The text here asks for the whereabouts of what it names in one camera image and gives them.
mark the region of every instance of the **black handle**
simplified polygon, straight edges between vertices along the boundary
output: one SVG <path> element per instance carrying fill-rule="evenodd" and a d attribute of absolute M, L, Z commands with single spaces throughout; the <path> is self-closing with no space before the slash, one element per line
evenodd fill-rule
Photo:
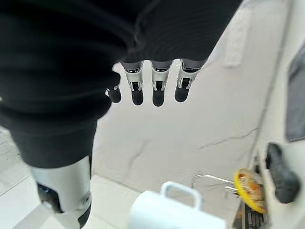
<path fill-rule="evenodd" d="M 277 199 L 284 204 L 291 203 L 299 192 L 300 182 L 296 174 L 288 168 L 277 144 L 268 145 L 266 168 L 270 170 Z"/>

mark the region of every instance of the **white wall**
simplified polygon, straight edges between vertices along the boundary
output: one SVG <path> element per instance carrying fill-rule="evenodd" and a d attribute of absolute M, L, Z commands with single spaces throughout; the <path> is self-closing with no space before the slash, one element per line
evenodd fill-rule
<path fill-rule="evenodd" d="M 288 69 L 291 61 L 305 41 L 305 1 L 293 1 L 291 19 L 287 25 L 286 39 L 282 48 L 282 58 L 274 82 L 274 90 L 267 107 L 266 117 L 255 148 L 259 152 L 261 166 L 265 167 L 265 149 L 269 141 L 278 142 L 283 148 L 283 156 L 288 166 L 305 183 L 305 141 L 287 143 L 285 139 L 285 119 L 287 100 Z M 305 226 L 305 190 L 301 191 L 293 203 L 281 204 L 275 198 L 275 189 L 268 170 L 263 171 L 265 191 L 270 220 L 273 229 L 301 229 Z"/>

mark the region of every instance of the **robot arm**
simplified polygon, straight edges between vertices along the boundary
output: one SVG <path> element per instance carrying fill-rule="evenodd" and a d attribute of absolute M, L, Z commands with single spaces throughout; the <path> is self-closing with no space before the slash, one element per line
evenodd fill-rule
<path fill-rule="evenodd" d="M 10 130 L 22 159 L 31 167 L 41 202 L 67 228 L 81 228 L 89 217 L 96 124 L 111 106 L 106 90 L 109 96 L 119 90 L 120 76 L 112 71 L 112 66 L 127 61 L 128 54 L 143 48 L 147 37 L 144 30 L 152 21 L 151 11 L 159 2 L 5 0 L 0 5 L 0 125 Z M 221 12 L 218 12 L 219 2 L 222 3 Z M 224 15 L 221 20 L 201 18 L 204 13 L 197 10 L 200 12 L 197 15 L 192 8 L 184 12 L 184 4 L 192 5 L 188 1 L 174 4 L 186 15 L 195 17 L 188 21 L 190 24 L 197 22 L 198 17 L 209 26 L 211 21 L 215 22 L 209 27 L 211 30 L 216 28 L 212 39 L 206 38 L 206 43 L 202 42 L 209 48 L 202 52 L 198 43 L 194 43 L 193 48 L 188 49 L 192 42 L 187 42 L 187 45 L 173 49 L 178 50 L 173 57 L 165 50 L 157 52 L 155 58 L 149 56 L 149 59 L 167 56 L 167 60 L 173 60 L 192 56 L 194 50 L 200 54 L 196 59 L 205 59 L 240 2 L 193 1 L 194 7 L 212 10 L 215 14 L 207 14 L 212 19 Z M 164 3 L 173 6 L 170 1 Z M 118 4 L 124 10 L 113 12 Z M 162 19 L 168 12 L 162 11 L 161 15 Z M 189 41 L 201 34 L 201 30 L 185 27 L 191 28 L 191 32 L 185 33 L 182 40 Z M 124 66 L 135 104 L 143 102 L 142 60 L 145 58 L 142 55 L 139 58 L 135 61 L 137 66 Z M 162 105 L 164 100 L 171 65 L 171 61 L 166 61 L 152 62 L 153 102 L 156 106 Z M 201 62 L 196 66 L 183 64 L 183 73 L 178 77 L 178 91 L 188 93 L 202 65 Z M 182 102 L 187 93 L 182 99 L 176 99 Z"/>

